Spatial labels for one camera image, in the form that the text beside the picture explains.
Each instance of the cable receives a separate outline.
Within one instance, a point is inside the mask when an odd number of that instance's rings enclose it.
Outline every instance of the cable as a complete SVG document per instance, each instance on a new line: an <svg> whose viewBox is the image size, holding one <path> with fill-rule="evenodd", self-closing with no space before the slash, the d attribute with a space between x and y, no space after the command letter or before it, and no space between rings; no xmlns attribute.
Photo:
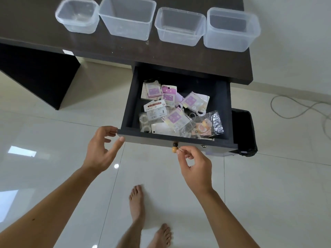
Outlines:
<svg viewBox="0 0 331 248"><path fill-rule="evenodd" d="M277 98L277 97L286 97L286 98L288 98L288 99L291 99L292 101L295 101L297 104L300 104L300 105L306 107L307 109L306 109L304 112L302 112L302 113L300 113L299 115L297 115L297 116L294 116L294 117L283 117L283 116L281 116L279 113L277 113L277 112L275 111L275 109L272 107L272 102L273 102L274 99ZM307 106L307 105L305 105L305 104L302 104L302 103L296 101L295 99L293 99L293 98L291 98L291 97L289 97L289 96L285 96L285 95L277 95L277 96L274 96L274 98L271 100L271 102L270 102L270 108L271 108L271 110L272 110L277 116L279 116L279 117L281 117L281 118L284 118L284 119L293 119L293 118L296 118L296 117L300 117L300 116L302 116L304 113L306 113L306 112L307 112L308 110L310 110L310 109L312 109L312 110L314 110L314 111L320 113L321 115L323 115L323 116L325 117L324 120L323 120L323 122L322 122L322 129L323 129L324 135L325 135L327 138L329 138L329 140L331 141L331 137L326 133L326 129L325 129L326 120L331 120L331 117L330 117L330 116L331 116L331 113L330 113L329 115L326 115L326 114L324 114L323 112L320 112L318 109L313 108L313 107L314 107L315 105L317 105L317 104L327 104L327 105L331 106L331 104L328 104L328 103L326 103L326 102L316 102L316 103L314 103L312 106Z"/></svg>

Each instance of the white tile floor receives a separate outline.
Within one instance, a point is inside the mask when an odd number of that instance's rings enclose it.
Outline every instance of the white tile floor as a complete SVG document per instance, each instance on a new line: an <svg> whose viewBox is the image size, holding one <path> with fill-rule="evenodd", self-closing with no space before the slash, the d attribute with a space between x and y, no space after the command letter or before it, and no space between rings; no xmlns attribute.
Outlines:
<svg viewBox="0 0 331 248"><path fill-rule="evenodd" d="M0 72L0 230L81 165L96 127L121 126L131 78L131 70L83 62L55 111ZM273 96L231 89L232 107L252 114L259 152L210 157L213 186L262 247L329 247L331 141L319 114L279 118L270 109ZM283 98L274 105L284 116L303 110ZM11 146L36 151L35 157L9 154ZM128 195L138 183L147 195L141 247L164 221L173 228L173 247L217 246L169 148L126 143L115 163L118 170L91 184L56 247L115 247L130 225Z"/></svg>

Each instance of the foot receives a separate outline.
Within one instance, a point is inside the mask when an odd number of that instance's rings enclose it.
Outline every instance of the foot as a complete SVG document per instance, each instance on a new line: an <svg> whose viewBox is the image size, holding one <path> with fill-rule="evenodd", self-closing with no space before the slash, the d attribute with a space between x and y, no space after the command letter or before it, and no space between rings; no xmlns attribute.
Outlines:
<svg viewBox="0 0 331 248"><path fill-rule="evenodd" d="M147 248L167 248L171 245L171 238L170 227L167 224L163 224L155 233L153 240Z"/></svg>
<svg viewBox="0 0 331 248"><path fill-rule="evenodd" d="M129 196L132 221L138 221L142 227L145 223L144 194L141 185L134 186Z"/></svg>

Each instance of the desk top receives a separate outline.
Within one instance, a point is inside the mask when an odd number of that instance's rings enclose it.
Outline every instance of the desk top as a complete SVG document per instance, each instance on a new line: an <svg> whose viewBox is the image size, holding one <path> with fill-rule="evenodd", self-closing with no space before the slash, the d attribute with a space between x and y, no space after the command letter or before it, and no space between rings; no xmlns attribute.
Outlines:
<svg viewBox="0 0 331 248"><path fill-rule="evenodd" d="M155 0L157 3L148 41L112 36L100 18L93 34L69 32L55 18L61 0L0 0L0 43L100 60L148 63L229 77L231 82L253 80L249 49L231 52L206 48L203 38L194 47L163 42L154 26L160 7L183 9L207 16L211 7L244 10L243 0Z"/></svg>

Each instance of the rectangular plastic box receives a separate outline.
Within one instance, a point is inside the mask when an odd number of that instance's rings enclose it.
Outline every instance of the rectangular plastic box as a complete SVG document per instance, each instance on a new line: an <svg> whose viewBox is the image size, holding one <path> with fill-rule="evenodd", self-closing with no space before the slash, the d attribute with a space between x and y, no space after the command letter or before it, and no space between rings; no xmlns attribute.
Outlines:
<svg viewBox="0 0 331 248"><path fill-rule="evenodd" d="M161 41L195 46L205 33L206 17L203 14L159 8L155 27Z"/></svg>
<svg viewBox="0 0 331 248"><path fill-rule="evenodd" d="M208 48L244 52L261 33L256 15L225 8L210 8L204 44Z"/></svg>
<svg viewBox="0 0 331 248"><path fill-rule="evenodd" d="M63 0L55 17L71 32L91 34L99 23L99 5L94 0Z"/></svg>
<svg viewBox="0 0 331 248"><path fill-rule="evenodd" d="M147 41L155 8L152 0L102 0L99 14L110 34Z"/></svg>

